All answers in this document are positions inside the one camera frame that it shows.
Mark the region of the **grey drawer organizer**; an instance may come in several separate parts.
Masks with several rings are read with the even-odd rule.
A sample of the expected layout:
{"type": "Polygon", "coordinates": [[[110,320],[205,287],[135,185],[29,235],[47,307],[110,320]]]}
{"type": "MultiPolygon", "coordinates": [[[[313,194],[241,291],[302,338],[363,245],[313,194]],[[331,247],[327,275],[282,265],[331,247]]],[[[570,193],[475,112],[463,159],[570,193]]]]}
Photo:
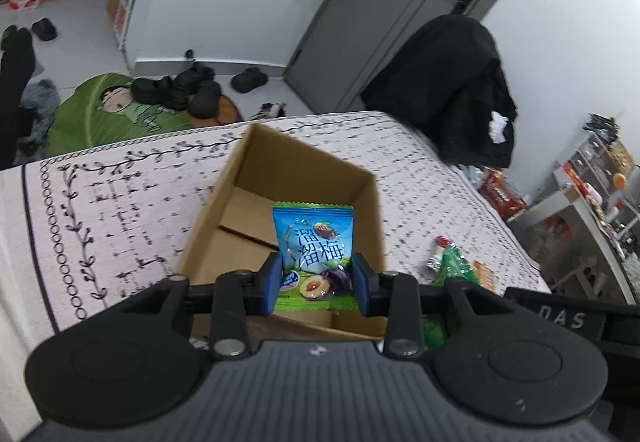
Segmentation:
{"type": "Polygon", "coordinates": [[[616,191],[616,174],[627,177],[634,167],[625,154],[612,153],[608,145],[596,133],[587,133],[568,159],[577,175],[601,196],[616,191]]]}

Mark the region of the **blue green plum candy packet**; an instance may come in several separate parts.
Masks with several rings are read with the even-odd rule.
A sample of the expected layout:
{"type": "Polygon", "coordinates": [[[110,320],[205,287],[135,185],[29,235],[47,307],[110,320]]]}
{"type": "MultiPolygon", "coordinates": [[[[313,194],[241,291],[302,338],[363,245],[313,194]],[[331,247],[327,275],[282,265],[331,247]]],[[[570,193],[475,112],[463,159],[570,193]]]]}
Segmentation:
{"type": "Polygon", "coordinates": [[[272,219],[283,259],[278,312],[355,310],[352,293],[354,208],[280,201],[272,219]]]}

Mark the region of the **brown cardboard box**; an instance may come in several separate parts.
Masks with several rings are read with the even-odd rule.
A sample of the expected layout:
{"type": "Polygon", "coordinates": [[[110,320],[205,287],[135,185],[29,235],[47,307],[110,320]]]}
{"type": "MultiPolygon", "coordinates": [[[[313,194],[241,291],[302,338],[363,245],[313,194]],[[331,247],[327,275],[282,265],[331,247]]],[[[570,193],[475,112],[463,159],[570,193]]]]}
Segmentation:
{"type": "Polygon", "coordinates": [[[280,255],[279,321],[294,332],[380,338],[386,321],[357,311],[355,275],[385,269],[374,175],[262,124],[252,124],[227,160],[181,254],[195,285],[237,269],[256,272],[280,255]]]}

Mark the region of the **small green snack packet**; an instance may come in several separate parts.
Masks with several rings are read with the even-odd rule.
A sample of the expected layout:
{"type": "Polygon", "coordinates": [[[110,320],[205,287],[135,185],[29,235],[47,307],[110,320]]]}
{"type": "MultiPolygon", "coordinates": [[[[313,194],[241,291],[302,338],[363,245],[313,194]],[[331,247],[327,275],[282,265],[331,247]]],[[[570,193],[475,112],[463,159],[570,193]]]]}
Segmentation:
{"type": "Polygon", "coordinates": [[[431,286],[442,287],[447,278],[463,278],[471,283],[478,283],[472,265],[463,257],[460,249],[454,243],[450,243],[444,249],[439,269],[431,286]]]}

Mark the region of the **grey door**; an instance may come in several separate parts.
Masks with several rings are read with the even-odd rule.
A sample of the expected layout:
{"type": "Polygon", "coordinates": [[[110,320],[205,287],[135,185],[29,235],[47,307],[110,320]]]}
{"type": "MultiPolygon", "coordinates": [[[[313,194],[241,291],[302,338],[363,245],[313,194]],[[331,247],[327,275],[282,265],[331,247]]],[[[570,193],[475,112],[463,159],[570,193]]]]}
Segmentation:
{"type": "Polygon", "coordinates": [[[497,0],[326,0],[285,71],[314,113],[358,110],[360,90],[416,30],[443,14],[483,19],[497,0]]]}

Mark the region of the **white desk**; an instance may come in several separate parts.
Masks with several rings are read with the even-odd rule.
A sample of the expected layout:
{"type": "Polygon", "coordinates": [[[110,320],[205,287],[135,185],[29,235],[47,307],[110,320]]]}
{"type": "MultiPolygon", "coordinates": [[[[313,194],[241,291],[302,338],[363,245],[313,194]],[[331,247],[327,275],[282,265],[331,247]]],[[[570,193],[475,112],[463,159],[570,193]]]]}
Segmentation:
{"type": "Polygon", "coordinates": [[[563,168],[552,172],[544,198],[508,225],[540,265],[551,292],[613,304],[639,303],[618,251],[563,168]]]}

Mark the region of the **black clothes pile on chair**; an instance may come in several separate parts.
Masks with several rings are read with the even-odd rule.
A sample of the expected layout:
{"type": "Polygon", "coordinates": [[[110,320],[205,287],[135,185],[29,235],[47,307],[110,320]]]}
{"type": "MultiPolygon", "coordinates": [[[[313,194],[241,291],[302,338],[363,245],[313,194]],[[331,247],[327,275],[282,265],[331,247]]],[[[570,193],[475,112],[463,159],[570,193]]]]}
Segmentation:
{"type": "Polygon", "coordinates": [[[360,92],[367,110],[411,125],[450,165],[506,169],[518,108],[497,45],[477,20],[438,16],[360,92]]]}

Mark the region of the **red snack packet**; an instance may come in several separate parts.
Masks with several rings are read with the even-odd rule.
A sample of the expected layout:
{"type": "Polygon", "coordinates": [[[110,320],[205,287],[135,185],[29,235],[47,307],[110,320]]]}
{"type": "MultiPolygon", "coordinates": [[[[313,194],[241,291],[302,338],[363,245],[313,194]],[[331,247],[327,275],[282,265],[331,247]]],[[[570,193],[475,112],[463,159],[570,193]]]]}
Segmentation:
{"type": "Polygon", "coordinates": [[[442,252],[446,249],[446,246],[448,246],[450,244],[450,239],[445,237],[445,236],[438,236],[435,239],[435,246],[434,246],[434,251],[435,252],[442,252]]]}

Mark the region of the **orange cracker packet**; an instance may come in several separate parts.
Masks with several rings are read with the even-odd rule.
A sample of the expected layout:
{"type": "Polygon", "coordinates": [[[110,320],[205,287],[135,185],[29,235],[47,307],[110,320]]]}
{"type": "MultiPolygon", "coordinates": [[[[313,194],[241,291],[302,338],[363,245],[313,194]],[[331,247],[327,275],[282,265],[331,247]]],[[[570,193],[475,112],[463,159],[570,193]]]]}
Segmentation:
{"type": "Polygon", "coordinates": [[[479,284],[480,287],[483,287],[491,292],[496,291],[495,274],[491,271],[491,269],[489,269],[486,264],[480,261],[474,261],[473,271],[475,277],[477,278],[477,284],[479,284]]]}

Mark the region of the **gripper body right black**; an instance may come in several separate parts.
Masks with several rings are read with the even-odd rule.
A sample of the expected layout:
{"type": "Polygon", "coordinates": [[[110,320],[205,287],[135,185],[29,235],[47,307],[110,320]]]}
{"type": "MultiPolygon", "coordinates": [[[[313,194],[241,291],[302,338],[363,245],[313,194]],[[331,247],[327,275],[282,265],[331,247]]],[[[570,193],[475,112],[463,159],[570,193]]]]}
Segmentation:
{"type": "Polygon", "coordinates": [[[603,353],[639,358],[638,306],[578,300],[513,287],[506,289],[504,298],[583,336],[603,353]]]}

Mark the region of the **green cartoon floor mat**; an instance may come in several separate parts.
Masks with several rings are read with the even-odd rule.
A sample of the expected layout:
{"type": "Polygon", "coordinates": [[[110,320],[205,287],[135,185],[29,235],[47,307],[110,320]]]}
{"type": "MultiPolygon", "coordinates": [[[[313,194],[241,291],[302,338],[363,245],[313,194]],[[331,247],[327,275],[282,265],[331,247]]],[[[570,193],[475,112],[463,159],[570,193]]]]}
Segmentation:
{"type": "Polygon", "coordinates": [[[58,107],[48,133],[46,155],[243,120],[238,107],[226,96],[220,98],[218,116],[201,120],[189,113],[135,102],[131,83],[129,76],[104,73],[76,87],[74,94],[58,107]]]}

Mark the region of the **black slippers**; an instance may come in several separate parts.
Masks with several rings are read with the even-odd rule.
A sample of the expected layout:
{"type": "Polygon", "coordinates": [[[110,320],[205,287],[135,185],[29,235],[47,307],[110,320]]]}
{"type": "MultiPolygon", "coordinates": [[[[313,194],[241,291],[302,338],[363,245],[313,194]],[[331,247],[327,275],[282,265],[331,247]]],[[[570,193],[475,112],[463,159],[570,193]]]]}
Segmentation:
{"type": "Polygon", "coordinates": [[[218,125],[241,120],[239,110],[222,93],[213,68],[194,62],[175,78],[159,80],[138,78],[130,86],[132,97],[144,105],[160,105],[165,109],[185,111],[195,120],[218,125]]]}

